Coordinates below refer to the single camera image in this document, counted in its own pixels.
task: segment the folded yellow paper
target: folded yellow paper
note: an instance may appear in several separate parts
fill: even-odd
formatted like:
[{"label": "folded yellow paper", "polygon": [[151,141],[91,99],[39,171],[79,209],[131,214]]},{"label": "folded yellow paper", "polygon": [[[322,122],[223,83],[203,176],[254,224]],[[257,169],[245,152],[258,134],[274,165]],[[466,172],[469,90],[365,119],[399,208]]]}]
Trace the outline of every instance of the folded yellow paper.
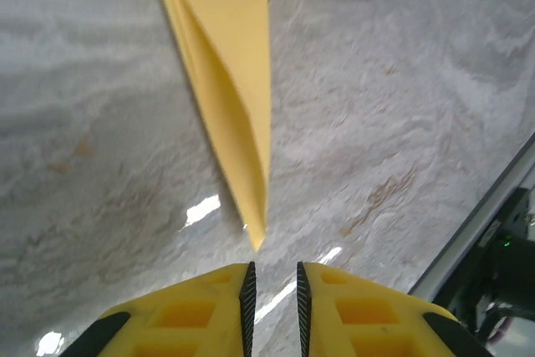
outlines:
[{"label": "folded yellow paper", "polygon": [[251,244],[266,235],[268,0],[164,0],[199,110]]}]

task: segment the white marble countertop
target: white marble countertop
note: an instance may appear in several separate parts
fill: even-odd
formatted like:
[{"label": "white marble countertop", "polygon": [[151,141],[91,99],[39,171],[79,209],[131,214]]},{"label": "white marble countertop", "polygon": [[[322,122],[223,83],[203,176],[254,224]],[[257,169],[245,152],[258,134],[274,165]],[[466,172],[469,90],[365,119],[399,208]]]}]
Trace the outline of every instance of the white marble countertop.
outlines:
[{"label": "white marble countertop", "polygon": [[255,355],[298,355],[298,260],[408,290],[535,129],[535,0],[270,13],[255,254],[159,0],[0,0],[3,355],[54,355],[113,304],[252,259]]}]

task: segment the cable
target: cable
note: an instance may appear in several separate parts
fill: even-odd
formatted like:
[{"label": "cable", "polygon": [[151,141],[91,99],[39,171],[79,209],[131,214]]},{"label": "cable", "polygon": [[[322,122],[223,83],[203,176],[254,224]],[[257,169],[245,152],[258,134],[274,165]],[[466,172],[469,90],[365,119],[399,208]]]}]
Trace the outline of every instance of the cable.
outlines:
[{"label": "cable", "polygon": [[498,325],[498,323],[504,318],[506,320],[507,318],[523,318],[530,321],[535,321],[535,313],[531,311],[523,311],[514,307],[495,309],[489,312],[481,323],[481,327],[476,333],[476,339],[483,344],[486,344],[487,342],[496,343],[499,341],[501,338],[503,338],[505,332],[498,339],[494,339],[494,336],[491,336],[491,333],[494,328],[496,328],[496,325]]},{"label": "cable", "polygon": [[500,324],[500,326],[496,329],[496,332],[491,335],[490,338],[488,338],[487,343],[488,344],[496,344],[500,340],[502,340],[505,335],[507,334],[507,331],[509,328],[511,328],[512,325],[512,319],[513,317],[506,317],[503,322]]}]

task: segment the marble surface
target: marble surface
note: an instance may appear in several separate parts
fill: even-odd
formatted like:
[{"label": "marble surface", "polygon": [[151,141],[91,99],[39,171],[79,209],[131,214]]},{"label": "marble surface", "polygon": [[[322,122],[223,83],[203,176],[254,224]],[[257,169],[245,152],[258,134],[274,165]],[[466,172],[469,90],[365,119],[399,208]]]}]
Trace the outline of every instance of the marble surface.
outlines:
[{"label": "marble surface", "polygon": [[255,254],[159,0],[0,0],[2,355],[55,355],[113,304],[252,259],[254,353],[298,355],[296,261],[408,290],[535,129],[535,0],[270,13]]}]

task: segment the black rubber edge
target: black rubber edge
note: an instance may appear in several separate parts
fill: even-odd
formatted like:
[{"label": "black rubber edge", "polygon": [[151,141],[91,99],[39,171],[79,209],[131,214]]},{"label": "black rubber edge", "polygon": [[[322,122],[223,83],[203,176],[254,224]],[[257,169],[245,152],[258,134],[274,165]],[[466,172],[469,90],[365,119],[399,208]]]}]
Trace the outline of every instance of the black rubber edge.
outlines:
[{"label": "black rubber edge", "polygon": [[301,356],[308,357],[310,352],[310,326],[312,323],[312,292],[304,264],[298,263],[298,316],[299,336],[301,339]]},{"label": "black rubber edge", "polygon": [[242,320],[243,357],[252,357],[252,332],[257,305],[257,274],[254,262],[250,262],[240,290],[240,315]]},{"label": "black rubber edge", "polygon": [[455,357],[492,357],[459,322],[436,313],[425,313],[423,317]]},{"label": "black rubber edge", "polygon": [[97,357],[129,319],[129,313],[117,313],[94,321],[61,357]]}]

